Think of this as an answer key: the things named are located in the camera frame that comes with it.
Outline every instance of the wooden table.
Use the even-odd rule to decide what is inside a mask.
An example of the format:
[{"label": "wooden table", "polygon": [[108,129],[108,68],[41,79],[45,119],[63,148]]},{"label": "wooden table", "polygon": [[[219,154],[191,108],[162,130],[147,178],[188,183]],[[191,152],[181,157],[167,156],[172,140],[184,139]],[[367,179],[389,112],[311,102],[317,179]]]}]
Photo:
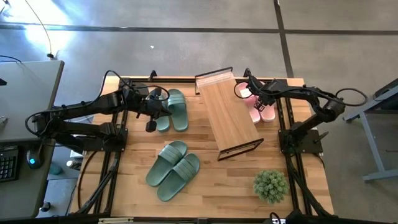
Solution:
[{"label": "wooden table", "polygon": [[[288,78],[287,82],[293,86],[304,84],[301,78]],[[117,90],[118,83],[117,77],[108,77],[103,94]],[[278,118],[270,123],[261,121],[256,124],[260,137],[264,138],[264,142],[257,149],[218,162],[215,138],[201,97],[195,95],[195,84],[158,83],[158,85],[166,89],[178,88],[184,93],[187,100],[189,129],[184,133],[178,133],[171,127],[166,133],[157,131],[147,133],[145,125],[149,118],[141,115],[139,119],[136,119],[136,114],[129,112],[126,125],[129,129],[129,137],[119,166],[112,217],[267,218],[270,212],[276,212],[280,217],[285,217],[293,210],[290,193],[281,203],[269,205],[259,200],[252,189],[254,175],[260,170],[276,169],[285,173],[287,178],[285,157],[280,153],[277,137],[277,131],[280,129]],[[284,114],[287,114],[285,101],[282,100],[282,102]],[[296,121],[303,121],[310,117],[311,111],[306,101],[292,99],[291,102]],[[101,124],[109,121],[111,121],[110,115],[97,114],[93,123]],[[289,128],[287,116],[285,116],[285,123]],[[195,153],[199,157],[200,171],[171,201],[162,202],[157,198],[157,188],[146,184],[145,176],[160,150],[174,140],[185,141],[188,152]],[[98,185],[103,157],[103,153],[97,153],[87,166],[81,185],[82,203]],[[308,188],[323,207],[333,213],[322,163],[319,158],[311,154],[303,154],[302,159]],[[300,208],[304,211],[302,193],[297,184],[296,188]],[[107,190],[104,191],[101,208],[104,208],[106,203]],[[76,210],[75,194],[70,211]]]}]

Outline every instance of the gray desk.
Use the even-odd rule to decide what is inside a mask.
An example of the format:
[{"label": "gray desk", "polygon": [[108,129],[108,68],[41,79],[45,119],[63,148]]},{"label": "gray desk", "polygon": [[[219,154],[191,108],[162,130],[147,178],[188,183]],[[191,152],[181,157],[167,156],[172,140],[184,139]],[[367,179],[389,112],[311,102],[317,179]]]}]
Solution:
[{"label": "gray desk", "polygon": [[[0,86],[0,116],[9,117],[0,130],[0,143],[37,139],[26,130],[25,119],[51,108],[62,70],[63,61],[0,63],[0,78],[7,82],[6,86]],[[37,216],[44,199],[53,150],[54,147],[45,148],[45,162],[37,170],[30,169],[22,156],[18,180],[0,183],[0,220]]]}]

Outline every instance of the concrete floor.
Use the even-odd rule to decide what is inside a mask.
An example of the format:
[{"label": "concrete floor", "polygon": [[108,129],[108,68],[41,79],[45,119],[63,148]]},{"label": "concrete floor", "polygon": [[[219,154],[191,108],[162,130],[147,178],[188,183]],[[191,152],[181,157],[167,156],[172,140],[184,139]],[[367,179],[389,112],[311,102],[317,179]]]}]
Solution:
[{"label": "concrete floor", "polygon": [[[12,7],[4,8],[0,25],[37,23],[24,1],[9,1]],[[29,2],[45,24],[278,28],[273,0]],[[280,8],[286,29],[398,29],[398,1],[394,0],[280,0]],[[40,26],[3,29],[0,33],[1,54],[23,61],[47,60],[49,47]],[[259,77],[287,76],[279,34],[62,30],[49,34],[53,52],[65,61],[58,105],[95,97],[108,69],[121,75],[148,75],[153,69],[159,75],[195,75],[233,66],[236,76],[241,76],[246,67]],[[352,86],[371,95],[398,77],[398,35],[288,34],[286,38],[294,77],[302,77],[308,85],[322,90],[334,92]],[[352,94],[344,97],[347,101],[360,100]],[[369,184],[362,181],[361,176],[376,171],[376,165],[361,124],[345,124],[339,119],[321,125],[319,130],[330,132],[323,147],[335,213],[345,218],[396,222],[398,178]],[[57,162],[68,160],[65,153],[55,153],[54,157]],[[50,186],[49,197],[57,189]],[[66,202],[65,197],[69,195],[60,195],[59,202]]]}]

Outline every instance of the wooden tray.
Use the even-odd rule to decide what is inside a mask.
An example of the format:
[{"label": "wooden tray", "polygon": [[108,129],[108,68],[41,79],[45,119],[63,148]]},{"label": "wooden tray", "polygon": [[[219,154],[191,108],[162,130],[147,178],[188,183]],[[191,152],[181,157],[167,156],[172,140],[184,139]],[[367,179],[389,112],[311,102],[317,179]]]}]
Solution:
[{"label": "wooden tray", "polygon": [[247,106],[233,93],[236,81],[232,72],[197,78],[196,84],[220,151],[219,161],[254,150],[263,142]]}]

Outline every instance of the green succulent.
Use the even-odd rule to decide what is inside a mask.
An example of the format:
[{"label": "green succulent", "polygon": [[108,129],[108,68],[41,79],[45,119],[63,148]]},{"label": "green succulent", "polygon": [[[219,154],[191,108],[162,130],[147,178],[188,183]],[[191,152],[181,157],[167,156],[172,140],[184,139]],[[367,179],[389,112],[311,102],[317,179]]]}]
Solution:
[{"label": "green succulent", "polygon": [[254,178],[254,193],[269,204],[279,203],[289,191],[286,178],[277,170],[263,170]]}]

